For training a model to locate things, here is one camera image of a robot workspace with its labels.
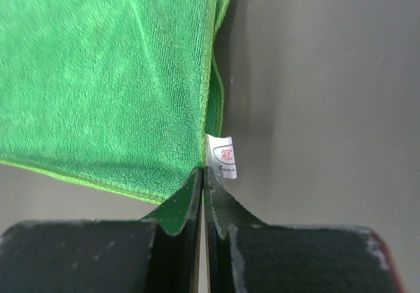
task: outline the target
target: gray background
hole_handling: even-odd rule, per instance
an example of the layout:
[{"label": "gray background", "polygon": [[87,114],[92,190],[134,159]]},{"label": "gray background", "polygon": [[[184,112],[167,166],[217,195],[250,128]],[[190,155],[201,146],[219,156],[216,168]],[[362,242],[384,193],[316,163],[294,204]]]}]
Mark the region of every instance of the gray background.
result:
[{"label": "gray background", "polygon": [[[420,0],[232,0],[216,51],[239,175],[226,188],[268,223],[374,228],[418,292]],[[0,178],[0,231],[154,208],[6,166]]]}]

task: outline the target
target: fabric label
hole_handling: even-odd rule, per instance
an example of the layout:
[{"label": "fabric label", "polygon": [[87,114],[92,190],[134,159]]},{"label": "fabric label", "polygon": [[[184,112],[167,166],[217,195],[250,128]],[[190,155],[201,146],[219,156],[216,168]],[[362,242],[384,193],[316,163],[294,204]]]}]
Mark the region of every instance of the fabric label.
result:
[{"label": "fabric label", "polygon": [[218,176],[235,179],[236,165],[231,137],[205,135],[206,166],[213,167]]}]

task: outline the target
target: towel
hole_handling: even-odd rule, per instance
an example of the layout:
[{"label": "towel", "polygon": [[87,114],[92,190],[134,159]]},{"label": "towel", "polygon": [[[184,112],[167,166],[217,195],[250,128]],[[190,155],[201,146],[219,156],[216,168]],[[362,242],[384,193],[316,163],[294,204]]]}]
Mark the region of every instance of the towel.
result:
[{"label": "towel", "polygon": [[0,162],[160,203],[220,136],[229,0],[0,0]]}]

